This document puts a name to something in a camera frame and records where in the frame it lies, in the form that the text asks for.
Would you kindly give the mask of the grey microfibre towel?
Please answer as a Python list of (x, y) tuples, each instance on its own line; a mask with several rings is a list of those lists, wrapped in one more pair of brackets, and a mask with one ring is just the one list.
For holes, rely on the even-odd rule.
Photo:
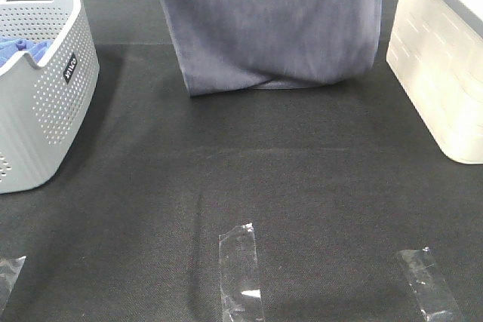
[(161, 0), (190, 96), (333, 84), (364, 74), (382, 0)]

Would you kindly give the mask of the blue towel in basket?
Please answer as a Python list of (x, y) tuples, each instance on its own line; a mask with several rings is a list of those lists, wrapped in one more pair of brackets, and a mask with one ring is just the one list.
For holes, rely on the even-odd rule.
[(44, 40), (35, 43), (24, 38), (4, 38), (1, 37), (1, 56), (0, 65), (3, 66), (17, 52), (27, 51), (34, 61), (38, 62), (52, 45), (51, 40)]

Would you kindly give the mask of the black table cloth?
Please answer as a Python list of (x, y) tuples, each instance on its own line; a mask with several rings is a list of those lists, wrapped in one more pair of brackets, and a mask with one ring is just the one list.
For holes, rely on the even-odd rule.
[(160, 0), (84, 0), (100, 73), (42, 187), (1, 197), (26, 261), (5, 321), (219, 321), (218, 237), (252, 223), (269, 321), (420, 321), (428, 247), (482, 319), (482, 168), (443, 155), (386, 63), (330, 87), (191, 98)]

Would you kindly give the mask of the centre clear tape strip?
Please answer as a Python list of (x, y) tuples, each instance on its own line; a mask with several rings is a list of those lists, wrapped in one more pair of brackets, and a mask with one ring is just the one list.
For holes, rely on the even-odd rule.
[(237, 225), (218, 245), (222, 320), (265, 321), (253, 225)]

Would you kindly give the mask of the clear tape strip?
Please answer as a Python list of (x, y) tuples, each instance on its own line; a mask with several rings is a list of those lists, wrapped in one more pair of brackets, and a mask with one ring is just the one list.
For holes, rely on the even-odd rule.
[(0, 312), (3, 314), (11, 292), (23, 268), (26, 256), (16, 259), (1, 258), (0, 261)]
[(420, 250), (400, 250), (396, 255), (425, 321), (465, 321), (428, 247)]
[(237, 225), (218, 245), (222, 320), (265, 321), (253, 225)]

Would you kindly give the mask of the black basket brand label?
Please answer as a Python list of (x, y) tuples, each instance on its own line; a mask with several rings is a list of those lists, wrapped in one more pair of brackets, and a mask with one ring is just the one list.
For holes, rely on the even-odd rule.
[(67, 84), (70, 83), (77, 65), (78, 65), (77, 57), (75, 53), (72, 53), (69, 58), (69, 61), (66, 64), (65, 69), (63, 70), (63, 78)]

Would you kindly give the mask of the grey perforated laundry basket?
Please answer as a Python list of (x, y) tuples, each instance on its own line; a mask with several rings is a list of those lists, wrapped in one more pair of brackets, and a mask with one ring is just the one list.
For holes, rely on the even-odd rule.
[[(41, 186), (57, 172), (100, 67), (82, 0), (2, 2), (1, 37), (53, 42), (38, 62), (21, 51), (1, 67), (1, 192), (7, 194)], [(67, 84), (63, 70), (72, 53), (78, 65)]]

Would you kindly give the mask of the right clear tape strip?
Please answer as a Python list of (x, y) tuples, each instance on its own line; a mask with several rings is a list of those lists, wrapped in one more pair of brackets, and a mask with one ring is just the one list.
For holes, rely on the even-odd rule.
[(465, 321), (428, 247), (420, 250), (400, 250), (396, 255), (425, 321)]

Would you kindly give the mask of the left clear tape strip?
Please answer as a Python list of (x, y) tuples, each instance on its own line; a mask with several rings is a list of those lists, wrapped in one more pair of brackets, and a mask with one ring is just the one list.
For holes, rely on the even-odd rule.
[(26, 256), (16, 259), (1, 258), (0, 261), (0, 312), (3, 314), (11, 292), (23, 268)]

